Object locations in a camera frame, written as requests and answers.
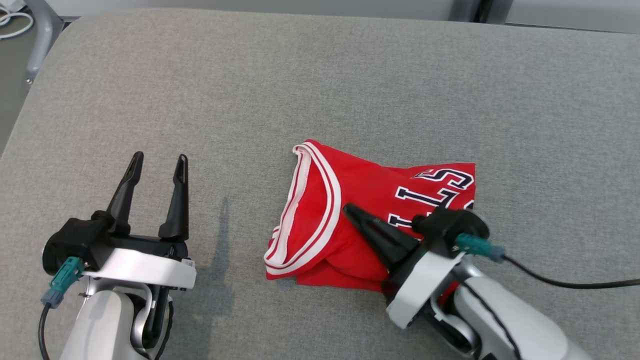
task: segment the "jersey lettering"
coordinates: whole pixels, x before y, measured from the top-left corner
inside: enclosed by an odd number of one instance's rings
[[[466,190],[469,185],[474,183],[474,177],[466,172],[462,172],[459,170],[454,170],[452,168],[441,168],[438,170],[426,170],[423,171],[416,176],[414,179],[425,179],[429,181],[443,181],[449,177],[453,177],[447,185],[453,186],[454,188],[458,188],[460,190]]]
[[[425,204],[429,204],[431,206],[434,207],[438,207],[438,206],[444,206],[445,208],[449,207],[449,204],[451,203],[451,201],[453,200],[453,198],[456,197],[456,195],[459,194],[453,190],[449,190],[449,189],[445,189],[442,188],[440,189],[440,191],[438,191],[438,195],[440,195],[439,199],[436,199],[434,197],[430,197],[427,195],[423,195],[421,193],[415,193],[407,188],[403,188],[402,186],[398,186],[398,190],[396,191],[396,197],[398,199],[410,199],[410,200],[415,200],[415,201],[419,201]]]
[[[411,220],[407,220],[407,219],[403,219],[400,216],[396,215],[396,214],[389,214],[389,218],[387,219],[387,222],[389,223],[389,225],[391,226],[395,226],[395,227],[411,227],[412,221]]]

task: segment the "black cable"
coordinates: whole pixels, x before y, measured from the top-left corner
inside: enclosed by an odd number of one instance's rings
[[[42,309],[42,315],[40,315],[40,323],[38,324],[38,344],[40,345],[40,354],[42,354],[42,360],[49,360],[49,354],[47,353],[47,346],[44,344],[44,323],[47,320],[47,314],[51,308],[50,303],[46,303]]]
[[[166,331],[164,332],[164,340],[162,341],[162,345],[160,345],[160,349],[158,350],[158,354],[156,355],[156,360],[160,360],[160,356],[164,352],[164,347],[166,346],[167,341],[169,341],[169,335],[171,334],[171,326],[173,325],[173,301],[169,301],[169,322],[166,326]]]
[[[640,285],[640,279],[612,281],[612,282],[596,282],[594,284],[574,284],[572,282],[557,281],[557,280],[553,280],[553,279],[548,279],[548,278],[546,278],[544,276],[540,276],[540,275],[534,273],[533,271],[531,271],[528,268],[524,267],[523,264],[520,264],[519,262],[515,261],[514,259],[510,258],[507,255],[504,255],[503,258],[506,261],[509,261],[510,263],[514,264],[516,267],[518,267],[519,269],[521,269],[522,271],[524,271],[528,275],[532,276],[533,278],[535,278],[537,280],[540,280],[542,282],[545,282],[547,284],[550,284],[550,285],[559,286],[561,288],[588,290],[588,289],[623,288],[625,286]]]
[[[520,354],[520,348],[518,348],[516,341],[513,339],[513,337],[507,330],[507,327],[504,325],[504,323],[502,323],[498,315],[496,315],[496,313],[489,306],[489,304],[487,304],[484,301],[484,299],[480,297],[480,295],[478,295],[478,293],[476,293],[476,291],[471,288],[471,286],[467,285],[464,282],[460,282],[460,285],[464,286],[471,293],[471,295],[473,295],[476,299],[478,299],[478,301],[480,301],[480,304],[482,304],[484,309],[487,310],[491,314],[491,316],[493,316],[495,323],[498,324],[498,326],[504,331],[504,334],[506,335],[507,340],[509,340],[509,343],[513,347],[513,355],[516,357],[516,360],[522,360],[522,355]]]

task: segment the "folded jersey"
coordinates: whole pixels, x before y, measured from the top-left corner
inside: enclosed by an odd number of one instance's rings
[[[296,275],[298,284],[380,291],[387,269],[343,205],[352,202],[416,238],[414,215],[473,207],[472,163],[382,167],[314,140],[293,153],[298,164],[287,203],[264,255],[267,279]]]

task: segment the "metal frame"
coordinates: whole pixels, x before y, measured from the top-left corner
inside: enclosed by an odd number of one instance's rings
[[[25,91],[29,91],[31,84],[42,67],[44,58],[53,43],[62,32],[65,22],[58,17],[46,0],[24,0],[35,19],[36,41],[27,61],[27,71],[22,82]]]
[[[513,0],[454,0],[449,21],[504,25]]]

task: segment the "gray couch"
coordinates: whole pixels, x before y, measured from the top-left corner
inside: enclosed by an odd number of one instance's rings
[[[197,10],[74,22],[49,53],[0,160],[0,358],[36,359],[40,252],[104,209],[146,154],[132,231],[154,234],[189,156],[196,287],[176,293],[167,359],[457,359],[379,293],[267,281],[291,147],[315,138],[383,165],[477,163],[493,240],[574,282],[640,272],[640,38],[419,20]],[[594,359],[639,359],[640,288],[564,290],[486,273]],[[81,299],[50,313],[57,358]]]

